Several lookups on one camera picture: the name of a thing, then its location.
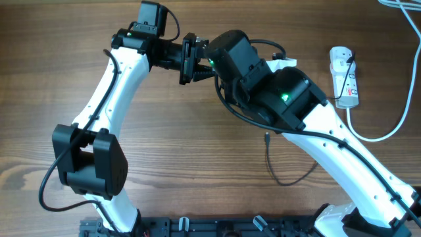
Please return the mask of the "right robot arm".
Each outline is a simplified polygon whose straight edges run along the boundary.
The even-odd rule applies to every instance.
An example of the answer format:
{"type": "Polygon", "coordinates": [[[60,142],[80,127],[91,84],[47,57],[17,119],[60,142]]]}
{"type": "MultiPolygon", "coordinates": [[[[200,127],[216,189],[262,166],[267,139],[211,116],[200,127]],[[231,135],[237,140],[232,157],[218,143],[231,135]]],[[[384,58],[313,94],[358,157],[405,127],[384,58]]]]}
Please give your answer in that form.
{"type": "Polygon", "coordinates": [[[420,192],[389,172],[343,124],[326,94],[301,70],[270,65],[241,30],[204,47],[223,105],[307,152],[351,202],[325,205],[309,220],[313,236],[410,236],[420,222],[420,192]]]}

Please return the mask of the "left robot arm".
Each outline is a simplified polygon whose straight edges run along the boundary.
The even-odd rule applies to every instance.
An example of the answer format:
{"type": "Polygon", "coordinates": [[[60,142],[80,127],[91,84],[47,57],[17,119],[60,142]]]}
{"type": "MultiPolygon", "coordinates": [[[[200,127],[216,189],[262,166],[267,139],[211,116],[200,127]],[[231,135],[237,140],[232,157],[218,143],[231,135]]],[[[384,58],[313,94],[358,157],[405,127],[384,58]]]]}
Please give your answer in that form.
{"type": "Polygon", "coordinates": [[[182,43],[165,39],[171,11],[159,3],[143,1],[138,19],[111,39],[106,71],[91,99],[71,125],[53,131],[55,161],[52,171],[74,193],[84,196],[101,216],[96,234],[146,236],[148,229],[131,203],[124,183],[128,161],[118,137],[140,84],[154,66],[177,70],[180,83],[210,78],[214,71],[200,63],[205,46],[193,34],[182,43]]]}

